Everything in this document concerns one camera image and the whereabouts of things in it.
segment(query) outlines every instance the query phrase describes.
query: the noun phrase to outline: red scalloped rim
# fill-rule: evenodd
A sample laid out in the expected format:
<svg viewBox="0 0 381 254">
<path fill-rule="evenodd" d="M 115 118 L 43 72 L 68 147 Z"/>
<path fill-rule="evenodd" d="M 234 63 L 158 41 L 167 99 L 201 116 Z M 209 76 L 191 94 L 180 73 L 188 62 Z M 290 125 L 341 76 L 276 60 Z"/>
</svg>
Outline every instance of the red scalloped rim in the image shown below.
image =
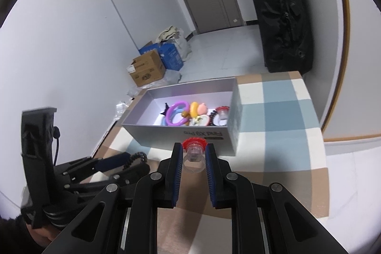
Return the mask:
<svg viewBox="0 0 381 254">
<path fill-rule="evenodd" d="M 183 141 L 182 143 L 182 148 L 186 151 L 187 147 L 192 144 L 192 143 L 198 143 L 202 146 L 205 152 L 206 145 L 208 142 L 204 138 L 199 138 L 199 137 L 191 137 Z"/>
<path fill-rule="evenodd" d="M 221 111 L 221 110 L 229 110 L 229 107 L 228 106 L 222 106 L 222 107 L 218 107 L 216 108 L 216 111 Z"/>
</svg>

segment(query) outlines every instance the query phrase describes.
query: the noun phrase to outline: plaid tablecloth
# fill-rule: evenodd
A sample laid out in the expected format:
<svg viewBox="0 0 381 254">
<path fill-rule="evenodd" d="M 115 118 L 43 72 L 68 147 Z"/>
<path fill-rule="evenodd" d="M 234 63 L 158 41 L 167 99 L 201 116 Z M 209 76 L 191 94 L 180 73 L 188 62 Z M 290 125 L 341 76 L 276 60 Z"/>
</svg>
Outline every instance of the plaid tablecloth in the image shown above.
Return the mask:
<svg viewBox="0 0 381 254">
<path fill-rule="evenodd" d="M 329 212 L 328 169 L 323 137 L 307 88 L 298 72 L 236 77 L 243 105 L 231 169 L 262 185 L 285 186 L 316 218 Z M 171 150 L 142 147 L 118 122 L 96 157 L 145 152 L 151 172 Z M 174 210 L 160 209 L 160 253 L 231 253 L 230 210 L 215 210 L 205 170 L 182 173 Z"/>
</svg>

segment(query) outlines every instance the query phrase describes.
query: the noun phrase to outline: open box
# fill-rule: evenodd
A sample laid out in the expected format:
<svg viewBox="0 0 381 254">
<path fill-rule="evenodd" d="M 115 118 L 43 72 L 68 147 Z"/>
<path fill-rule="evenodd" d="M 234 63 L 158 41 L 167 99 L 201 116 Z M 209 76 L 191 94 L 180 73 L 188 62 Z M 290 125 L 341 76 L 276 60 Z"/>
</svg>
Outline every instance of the open box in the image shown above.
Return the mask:
<svg viewBox="0 0 381 254">
<path fill-rule="evenodd" d="M 209 111 L 229 106 L 229 117 L 224 126 L 162 126 L 160 113 L 165 103 L 178 101 L 205 103 Z M 134 100 L 122 120 L 123 127 L 142 146 L 173 149 L 175 142 L 190 137 L 205 138 L 215 145 L 218 155 L 236 154 L 241 125 L 242 105 L 236 78 L 222 78 L 146 90 Z"/>
</svg>

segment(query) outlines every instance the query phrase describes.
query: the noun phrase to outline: purple bracelet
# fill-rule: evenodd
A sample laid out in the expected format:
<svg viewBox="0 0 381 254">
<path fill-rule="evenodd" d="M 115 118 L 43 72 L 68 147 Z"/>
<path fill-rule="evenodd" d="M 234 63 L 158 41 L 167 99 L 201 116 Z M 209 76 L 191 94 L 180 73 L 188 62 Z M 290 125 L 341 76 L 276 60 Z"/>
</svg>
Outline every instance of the purple bracelet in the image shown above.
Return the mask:
<svg viewBox="0 0 381 254">
<path fill-rule="evenodd" d="M 184 111 L 189 111 L 189 103 L 188 102 L 176 102 L 174 105 L 172 105 L 166 115 L 165 115 L 165 121 L 167 122 L 168 126 L 181 126 L 183 124 L 185 124 L 186 122 L 188 122 L 188 118 L 182 118 L 179 122 L 173 124 L 172 123 L 172 120 L 175 116 L 172 115 L 172 112 L 176 109 L 176 108 L 180 108 L 180 106 L 184 106 L 183 107 L 183 110 Z"/>
</svg>

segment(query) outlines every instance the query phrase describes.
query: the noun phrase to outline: yellow wooden trim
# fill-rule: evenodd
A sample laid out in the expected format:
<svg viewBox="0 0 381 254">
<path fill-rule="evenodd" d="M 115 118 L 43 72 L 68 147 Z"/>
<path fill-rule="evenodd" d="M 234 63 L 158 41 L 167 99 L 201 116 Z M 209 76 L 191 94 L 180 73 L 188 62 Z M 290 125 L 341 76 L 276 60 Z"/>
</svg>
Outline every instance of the yellow wooden trim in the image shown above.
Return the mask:
<svg viewBox="0 0 381 254">
<path fill-rule="evenodd" d="M 371 139 L 371 138 L 378 138 L 378 137 L 381 137 L 381 134 L 363 135 L 363 136 L 355 136 L 355 137 L 325 138 L 324 142 L 361 140 L 361 139 Z"/>
<path fill-rule="evenodd" d="M 340 95 L 340 90 L 344 81 L 345 70 L 347 68 L 348 63 L 349 40 L 351 34 L 351 14 L 349 10 L 349 0 L 342 0 L 342 8 L 344 13 L 344 38 L 342 43 L 340 69 L 331 104 L 328 109 L 327 116 L 325 117 L 325 120 L 323 122 L 323 125 L 321 126 L 322 133 L 324 133 L 325 129 L 327 128 L 327 125 L 332 117 L 333 111 L 335 110 L 335 106 Z"/>
</svg>

